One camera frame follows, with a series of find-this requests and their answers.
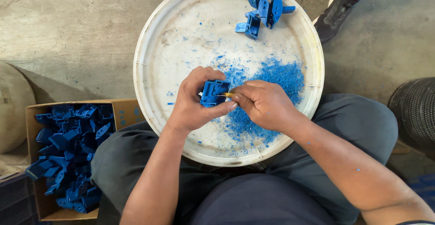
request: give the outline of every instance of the round tray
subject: round tray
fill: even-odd
[[[140,108],[160,135],[171,115],[179,84],[197,66],[222,69],[222,61],[246,66],[247,75],[258,71],[265,57],[283,64],[296,61],[305,79],[302,101],[296,106],[312,118],[324,80],[320,40],[305,11],[295,0],[283,0],[296,11],[283,14],[273,29],[261,24],[258,40],[235,33],[236,23],[246,22],[253,11],[247,0],[164,0],[151,14],[140,34],[133,64],[134,89]],[[237,142],[214,120],[189,134],[183,155],[213,166],[243,166],[269,158],[293,140],[279,135],[267,147],[261,139]]]

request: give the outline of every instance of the concrete floor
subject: concrete floor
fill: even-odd
[[[0,61],[30,80],[38,103],[135,98],[138,36],[162,0],[0,0]],[[311,19],[328,0],[296,0]],[[401,83],[435,75],[433,0],[362,0],[323,46],[325,93],[384,104]],[[406,177],[435,173],[415,153],[389,162]]]

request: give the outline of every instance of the black sneaker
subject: black sneaker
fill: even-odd
[[[328,9],[318,17],[314,27],[322,44],[330,41],[339,31],[352,8],[360,0],[334,0]]]

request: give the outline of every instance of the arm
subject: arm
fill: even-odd
[[[188,134],[237,107],[231,101],[211,108],[199,104],[198,93],[207,80],[214,79],[225,80],[225,74],[199,66],[181,83],[174,110],[128,197],[121,225],[172,224],[178,202],[181,154]]]
[[[354,145],[311,122],[279,85],[247,81],[231,92],[236,93],[232,100],[253,122],[284,133],[301,145],[349,202],[361,210],[367,224],[435,221],[430,207],[399,177]]]

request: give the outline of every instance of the pant leg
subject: pant leg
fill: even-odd
[[[157,140],[149,124],[139,122],[113,133],[97,148],[91,162],[91,180],[121,214]],[[182,161],[174,224],[187,223],[204,198],[226,179]]]
[[[398,136],[394,114],[385,105],[358,95],[323,95],[312,121],[383,165]],[[291,144],[272,158],[266,169],[267,174],[298,183],[338,224],[355,223],[359,211],[299,144]]]

